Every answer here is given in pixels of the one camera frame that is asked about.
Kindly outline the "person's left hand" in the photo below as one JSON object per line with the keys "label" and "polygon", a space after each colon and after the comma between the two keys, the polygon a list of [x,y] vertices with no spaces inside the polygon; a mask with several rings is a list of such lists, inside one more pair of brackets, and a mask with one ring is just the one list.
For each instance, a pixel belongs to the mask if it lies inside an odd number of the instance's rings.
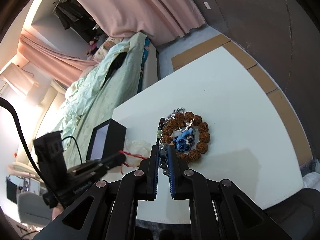
{"label": "person's left hand", "polygon": [[64,208],[60,203],[58,203],[57,206],[52,209],[52,220],[54,220],[57,216],[63,213],[63,211]]}

